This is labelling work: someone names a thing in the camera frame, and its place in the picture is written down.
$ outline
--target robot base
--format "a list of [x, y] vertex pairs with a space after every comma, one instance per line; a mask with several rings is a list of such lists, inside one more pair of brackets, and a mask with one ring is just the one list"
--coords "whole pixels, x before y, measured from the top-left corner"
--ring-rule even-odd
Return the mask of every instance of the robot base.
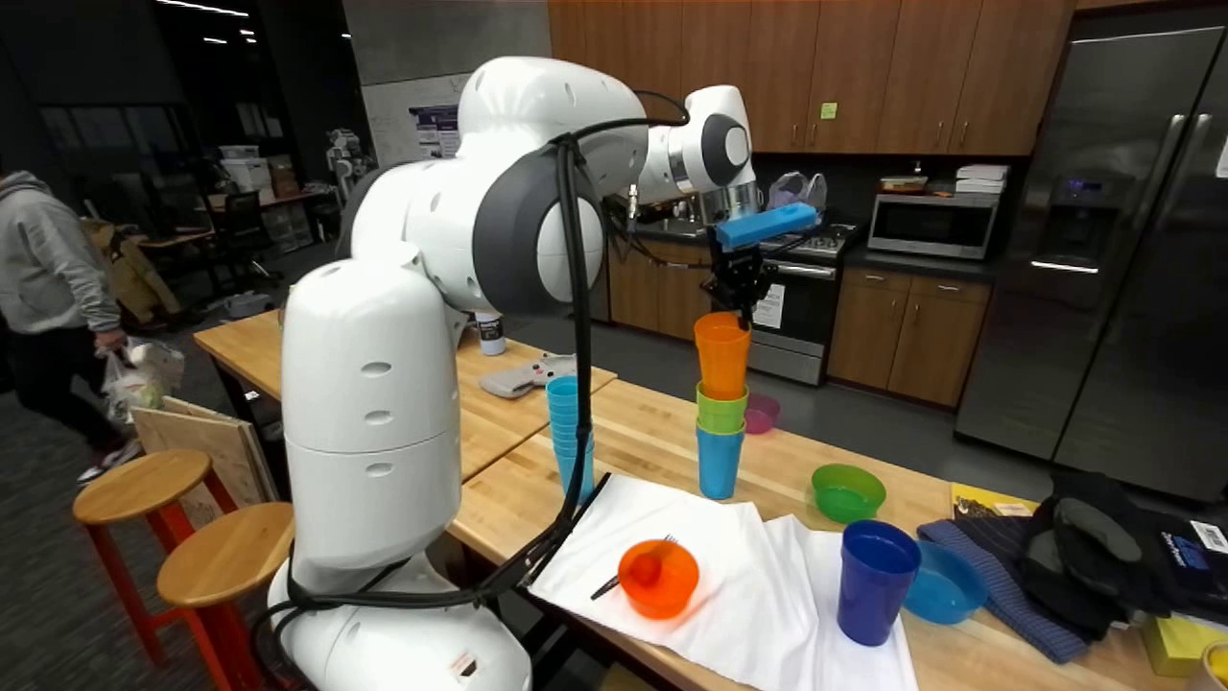
[[[426, 558], [390, 572], [381, 592], [452, 592]], [[270, 585], [270, 608], [287, 599], [287, 566]], [[313, 687], [390, 691], [531, 691], [535, 662], [484, 608], [386, 610], [333, 608], [299, 615], [279, 642]]]

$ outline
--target white cloth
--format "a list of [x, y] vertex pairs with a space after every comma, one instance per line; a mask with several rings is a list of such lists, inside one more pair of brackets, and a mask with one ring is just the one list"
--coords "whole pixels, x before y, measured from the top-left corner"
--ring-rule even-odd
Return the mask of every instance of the white cloth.
[[[620, 552], [652, 537], [695, 552], [690, 608], [670, 623], [647, 623], [620, 587], [591, 599], [617, 572]], [[711, 504], [610, 475], [531, 592], [762, 691], [919, 687], [902, 627], [879, 647], [840, 633], [840, 537], [810, 534], [794, 520], [762, 527], [752, 504]]]
[[801, 653], [797, 687], [871, 687], [919, 691], [906, 627], [893, 623], [879, 647], [843, 639], [840, 610], [840, 534], [807, 531], [794, 514], [769, 521], [770, 545], [788, 566], [807, 568], [815, 599], [815, 642]]

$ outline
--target orange bowl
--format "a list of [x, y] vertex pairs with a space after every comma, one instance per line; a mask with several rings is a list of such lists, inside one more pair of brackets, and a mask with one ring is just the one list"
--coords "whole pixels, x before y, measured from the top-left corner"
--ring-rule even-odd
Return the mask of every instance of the orange bowl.
[[645, 618], [674, 618], [697, 585], [697, 559], [681, 541], [641, 541], [617, 559], [617, 587]]

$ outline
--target stainless steel refrigerator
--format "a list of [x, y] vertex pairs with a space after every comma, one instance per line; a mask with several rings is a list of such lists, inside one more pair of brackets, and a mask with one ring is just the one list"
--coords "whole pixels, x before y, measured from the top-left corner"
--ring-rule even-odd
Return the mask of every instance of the stainless steel refrigerator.
[[1069, 23], [957, 431], [1228, 493], [1228, 8]]

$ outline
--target bar stool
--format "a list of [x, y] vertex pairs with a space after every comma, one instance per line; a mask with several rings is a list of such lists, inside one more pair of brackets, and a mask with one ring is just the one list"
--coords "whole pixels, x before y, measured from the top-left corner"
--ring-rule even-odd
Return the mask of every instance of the bar stool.
[[72, 520], [83, 527], [91, 548], [101, 552], [102, 572], [119, 595], [119, 608], [154, 665], [160, 665], [157, 631], [171, 627], [179, 615], [177, 610], [157, 610], [157, 615], [145, 610], [106, 527], [145, 520], [168, 552], [193, 534], [193, 521], [177, 499], [189, 495], [197, 485], [202, 485], [215, 495], [220, 511], [233, 511], [233, 499], [230, 499], [225, 485], [215, 475], [202, 449], [145, 453], [145, 458], [119, 466], [106, 475], [91, 480], [72, 499]]
[[252, 504], [193, 534], [157, 572], [157, 595], [183, 615], [220, 691], [264, 687], [238, 608], [271, 578], [293, 534], [287, 504]]

